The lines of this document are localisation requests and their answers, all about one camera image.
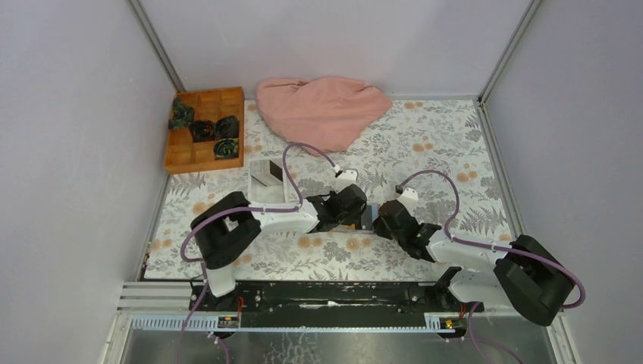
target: floral mat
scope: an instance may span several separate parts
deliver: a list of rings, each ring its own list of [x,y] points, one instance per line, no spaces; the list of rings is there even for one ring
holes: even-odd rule
[[[247,195],[249,161],[281,157],[287,144],[268,128],[254,102],[246,101],[245,122],[245,167],[170,177],[144,278],[199,275],[199,266],[183,262],[179,254],[190,222],[230,192],[241,190]],[[331,157],[342,168],[358,171],[358,185],[369,203],[376,204],[394,199],[395,185],[415,171],[443,171],[460,192],[453,232],[510,240],[507,214],[473,101],[395,101],[349,150]],[[334,174],[323,158],[291,149],[287,164],[304,196],[330,190]],[[418,221],[443,224],[455,206],[449,184],[439,176],[422,175],[409,186],[419,193],[412,212]],[[287,199],[296,201],[292,186],[286,191]],[[199,256],[194,242],[187,255]],[[446,264],[409,257],[391,240],[344,232],[261,236],[234,262],[239,280],[436,281],[446,268]]]

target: dark green object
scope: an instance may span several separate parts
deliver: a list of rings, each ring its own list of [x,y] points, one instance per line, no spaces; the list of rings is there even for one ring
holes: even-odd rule
[[[239,138],[219,140],[215,144],[215,159],[230,159],[239,156]]]
[[[180,97],[172,102],[174,113],[172,119],[168,121],[169,130],[178,130],[189,127],[194,122],[194,109],[190,105],[181,103]]]

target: pink towel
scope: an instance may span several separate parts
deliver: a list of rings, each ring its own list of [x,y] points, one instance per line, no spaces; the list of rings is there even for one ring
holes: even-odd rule
[[[325,152],[348,149],[392,105],[379,89],[341,77],[268,78],[257,88],[259,112],[277,135]]]

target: wooden compartment tray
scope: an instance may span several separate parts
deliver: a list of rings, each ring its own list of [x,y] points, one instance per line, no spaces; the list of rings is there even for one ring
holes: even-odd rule
[[[178,93],[184,104],[194,108],[194,120],[210,120],[216,123],[221,118],[234,115],[239,119],[239,156],[231,159],[215,159],[216,141],[193,143],[190,131],[185,127],[169,130],[168,147],[165,150],[165,170],[169,174],[213,171],[215,169],[243,167],[243,89],[211,89],[194,93]]]

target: gray wall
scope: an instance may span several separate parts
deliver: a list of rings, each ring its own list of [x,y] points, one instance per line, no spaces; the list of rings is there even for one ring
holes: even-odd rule
[[[0,362],[96,362],[173,89],[125,0],[0,5]]]
[[[643,2],[545,1],[488,103],[528,232],[585,283],[583,363],[641,362]]]
[[[143,0],[187,89],[342,76],[477,95],[529,0]]]

